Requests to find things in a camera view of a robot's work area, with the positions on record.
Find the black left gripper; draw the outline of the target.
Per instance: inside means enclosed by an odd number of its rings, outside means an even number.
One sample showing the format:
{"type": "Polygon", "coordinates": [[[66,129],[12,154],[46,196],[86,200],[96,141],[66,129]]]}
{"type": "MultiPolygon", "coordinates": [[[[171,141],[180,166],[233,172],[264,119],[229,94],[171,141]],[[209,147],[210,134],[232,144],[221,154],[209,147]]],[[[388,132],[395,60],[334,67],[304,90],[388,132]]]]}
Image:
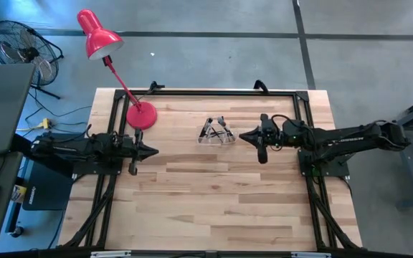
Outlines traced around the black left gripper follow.
{"type": "Polygon", "coordinates": [[[131,159],[128,172],[132,176],[136,176],[138,172],[136,161],[138,160],[140,145],[141,152],[145,153],[141,155],[141,161],[155,156],[158,153],[157,149],[141,143],[142,137],[143,132],[141,129],[136,129],[133,137],[130,137],[129,135],[124,135],[122,137],[122,157],[131,159]]]}

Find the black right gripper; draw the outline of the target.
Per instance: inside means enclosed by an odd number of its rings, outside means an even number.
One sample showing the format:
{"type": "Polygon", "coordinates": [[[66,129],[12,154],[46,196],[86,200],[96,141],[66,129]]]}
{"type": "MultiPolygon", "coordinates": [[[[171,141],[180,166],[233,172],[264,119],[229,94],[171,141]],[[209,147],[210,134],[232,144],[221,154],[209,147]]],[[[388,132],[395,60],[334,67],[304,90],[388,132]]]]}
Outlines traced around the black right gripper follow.
{"type": "Polygon", "coordinates": [[[268,117],[267,114],[262,113],[260,115],[261,126],[257,126],[255,129],[240,133],[239,137],[247,143],[258,146],[257,157],[258,161],[263,164],[267,163],[267,147],[274,151],[280,151],[282,148],[281,132],[276,126],[274,121],[268,117]]]}

